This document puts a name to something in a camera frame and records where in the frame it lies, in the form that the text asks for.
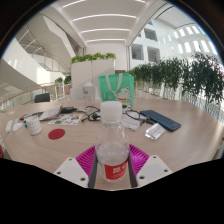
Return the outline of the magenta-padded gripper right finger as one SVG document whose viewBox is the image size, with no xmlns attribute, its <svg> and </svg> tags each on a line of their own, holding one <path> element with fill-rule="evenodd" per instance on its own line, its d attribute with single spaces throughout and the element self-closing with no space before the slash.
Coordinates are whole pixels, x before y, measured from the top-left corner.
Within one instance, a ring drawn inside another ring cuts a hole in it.
<svg viewBox="0 0 224 224">
<path fill-rule="evenodd" d="M 143 187 L 172 174 L 171 169 L 158 155 L 148 155 L 133 145 L 129 147 L 129 179 L 132 188 Z"/>
</svg>

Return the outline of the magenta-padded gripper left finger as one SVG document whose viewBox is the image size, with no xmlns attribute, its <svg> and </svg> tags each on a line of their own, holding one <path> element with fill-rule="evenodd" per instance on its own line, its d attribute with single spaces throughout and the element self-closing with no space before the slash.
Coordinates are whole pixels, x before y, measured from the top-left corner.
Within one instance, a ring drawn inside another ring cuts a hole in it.
<svg viewBox="0 0 224 224">
<path fill-rule="evenodd" d="M 97 174 L 95 147 L 88 148 L 76 158 L 68 157 L 54 174 L 78 186 L 93 189 Z"/>
</svg>

